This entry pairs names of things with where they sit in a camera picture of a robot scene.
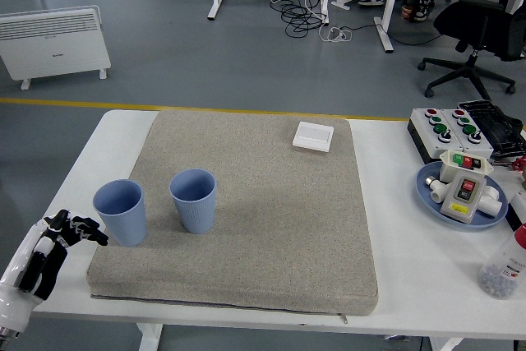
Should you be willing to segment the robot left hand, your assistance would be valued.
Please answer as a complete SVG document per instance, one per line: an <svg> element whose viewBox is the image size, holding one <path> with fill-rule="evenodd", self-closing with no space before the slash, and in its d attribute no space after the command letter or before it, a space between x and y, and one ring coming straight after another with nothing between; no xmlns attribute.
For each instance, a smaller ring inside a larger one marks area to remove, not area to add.
<svg viewBox="0 0 526 351"><path fill-rule="evenodd" d="M83 240L108 244L97 221L69 210L30 228L1 278L1 345L25 331L32 311L52 293L68 249Z"/></svg>

